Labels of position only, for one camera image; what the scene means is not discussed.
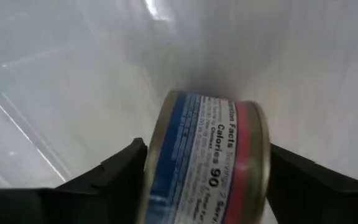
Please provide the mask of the gold-lid salmon can blue label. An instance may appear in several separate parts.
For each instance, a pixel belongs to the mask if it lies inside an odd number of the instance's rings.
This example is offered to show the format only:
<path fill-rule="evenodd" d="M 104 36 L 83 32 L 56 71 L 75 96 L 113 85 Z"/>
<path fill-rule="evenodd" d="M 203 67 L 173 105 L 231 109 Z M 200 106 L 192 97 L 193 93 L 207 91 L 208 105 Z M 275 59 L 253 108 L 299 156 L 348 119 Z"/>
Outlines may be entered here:
<path fill-rule="evenodd" d="M 270 175 L 262 108 L 170 91 L 144 171 L 136 224 L 260 224 Z"/>

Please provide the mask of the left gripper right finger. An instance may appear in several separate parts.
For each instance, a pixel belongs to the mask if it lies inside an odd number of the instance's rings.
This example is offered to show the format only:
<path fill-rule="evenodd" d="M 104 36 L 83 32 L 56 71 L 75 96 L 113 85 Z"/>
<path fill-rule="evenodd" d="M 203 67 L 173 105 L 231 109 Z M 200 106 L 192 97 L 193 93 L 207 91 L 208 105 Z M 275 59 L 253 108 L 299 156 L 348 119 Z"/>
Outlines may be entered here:
<path fill-rule="evenodd" d="M 267 200 L 278 224 L 358 224 L 358 180 L 276 145 Z"/>

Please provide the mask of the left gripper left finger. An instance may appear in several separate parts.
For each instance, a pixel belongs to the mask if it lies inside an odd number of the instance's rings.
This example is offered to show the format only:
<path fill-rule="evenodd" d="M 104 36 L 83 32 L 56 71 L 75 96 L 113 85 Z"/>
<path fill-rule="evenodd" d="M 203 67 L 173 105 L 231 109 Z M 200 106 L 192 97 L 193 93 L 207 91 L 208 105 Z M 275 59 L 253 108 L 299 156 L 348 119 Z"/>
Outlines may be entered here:
<path fill-rule="evenodd" d="M 147 146 L 135 138 L 55 188 L 0 189 L 0 224 L 134 224 Z"/>

